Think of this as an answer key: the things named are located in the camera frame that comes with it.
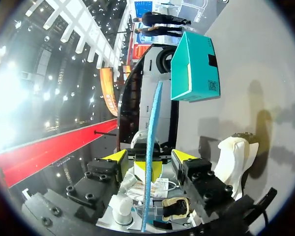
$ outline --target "white shoe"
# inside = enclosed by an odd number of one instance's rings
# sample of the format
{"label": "white shoe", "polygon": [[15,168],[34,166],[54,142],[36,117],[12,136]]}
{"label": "white shoe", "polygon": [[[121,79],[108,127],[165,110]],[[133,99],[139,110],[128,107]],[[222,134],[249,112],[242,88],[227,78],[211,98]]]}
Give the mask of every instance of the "white shoe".
{"label": "white shoe", "polygon": [[232,197],[242,197],[241,178],[253,164],[259,143],[251,133],[236,133],[220,142],[220,159],[215,167],[215,175],[225,184],[233,187]]}

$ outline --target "bolt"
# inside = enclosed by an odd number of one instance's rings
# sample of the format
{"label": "bolt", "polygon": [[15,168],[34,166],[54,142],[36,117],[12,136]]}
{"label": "bolt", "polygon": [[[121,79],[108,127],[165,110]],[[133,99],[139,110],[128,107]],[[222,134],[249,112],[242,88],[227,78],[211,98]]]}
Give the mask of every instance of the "bolt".
{"label": "bolt", "polygon": [[69,194],[72,194],[72,193],[75,192],[75,189],[74,189],[74,187],[73,187],[72,185],[69,185],[69,186],[66,188],[66,190],[67,190],[67,193],[69,193]]}
{"label": "bolt", "polygon": [[86,193],[86,194],[85,194],[85,198],[86,198],[87,200],[89,200],[89,201],[95,200],[94,195],[91,194],[91,193]]}
{"label": "bolt", "polygon": [[50,209],[52,215],[59,216],[61,214],[61,211],[58,207],[54,206]]}
{"label": "bolt", "polygon": [[233,190],[233,186],[231,186],[231,185],[226,185],[226,186],[225,186],[225,191],[226,191],[226,192],[229,193],[229,192],[231,192],[232,190]]}
{"label": "bolt", "polygon": [[42,217],[42,218],[41,218],[41,223],[43,224],[43,226],[48,227],[48,226],[51,226],[52,221],[51,221],[51,219],[48,218],[48,217]]}
{"label": "bolt", "polygon": [[200,173],[194,173],[191,177],[191,180],[192,181],[196,181],[200,178]]}
{"label": "bolt", "polygon": [[86,172],[84,173],[84,176],[85,176],[86,178],[90,178],[90,177],[92,176],[92,173],[89,172],[89,171],[86,171]]}
{"label": "bolt", "polygon": [[107,179],[107,175],[101,175],[101,176],[99,177],[99,179],[100,179],[100,180]]}
{"label": "bolt", "polygon": [[211,193],[205,193],[203,195],[203,200],[204,200],[204,202],[208,202],[212,199],[212,197],[213,197],[213,195]]}
{"label": "bolt", "polygon": [[214,171],[208,171],[207,175],[210,176],[210,177],[214,176]]}

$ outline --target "black tire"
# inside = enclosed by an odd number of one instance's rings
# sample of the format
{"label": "black tire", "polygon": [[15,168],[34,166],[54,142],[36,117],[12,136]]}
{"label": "black tire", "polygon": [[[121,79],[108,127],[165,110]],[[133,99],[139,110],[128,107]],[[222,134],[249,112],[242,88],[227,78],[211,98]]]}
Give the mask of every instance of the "black tire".
{"label": "black tire", "polygon": [[169,52],[165,53],[162,57],[161,64],[162,64],[164,70],[166,71],[166,73],[171,72],[171,59],[166,60],[166,58],[170,55],[174,56],[174,53],[175,53],[175,51],[169,51]]}
{"label": "black tire", "polygon": [[170,63],[166,61],[169,55],[173,55],[177,47],[166,47],[156,57],[156,66],[161,74],[171,72]]}

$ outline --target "black pole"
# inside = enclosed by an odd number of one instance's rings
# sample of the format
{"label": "black pole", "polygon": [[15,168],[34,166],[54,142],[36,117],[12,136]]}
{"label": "black pole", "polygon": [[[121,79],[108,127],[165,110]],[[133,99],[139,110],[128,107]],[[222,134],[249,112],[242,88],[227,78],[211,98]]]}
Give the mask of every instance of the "black pole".
{"label": "black pole", "polygon": [[94,131],[94,134],[103,134],[103,135],[109,135],[109,136],[117,136],[117,134],[110,134],[110,133],[104,133],[104,132],[98,132],[98,131]]}
{"label": "black pole", "polygon": [[121,31],[121,32],[116,32],[116,33],[105,33],[104,35],[111,35],[111,34],[117,34],[117,33],[128,33],[128,32],[127,31]]}

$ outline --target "woman in black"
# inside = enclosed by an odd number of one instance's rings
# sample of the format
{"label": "woman in black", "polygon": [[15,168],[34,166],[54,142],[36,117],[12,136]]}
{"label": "woman in black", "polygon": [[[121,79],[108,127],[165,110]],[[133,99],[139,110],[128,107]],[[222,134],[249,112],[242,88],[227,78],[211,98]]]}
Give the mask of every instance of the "woman in black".
{"label": "woman in black", "polygon": [[181,33],[174,33],[171,31],[178,31],[182,33],[182,27],[153,26],[151,28],[140,28],[134,30],[135,33],[142,33],[144,36],[168,35],[172,37],[182,37]]}
{"label": "woman in black", "polygon": [[191,21],[176,16],[164,15],[157,12],[146,12],[142,18],[134,18],[133,22],[142,22],[145,26],[152,27],[155,24],[190,25]]}

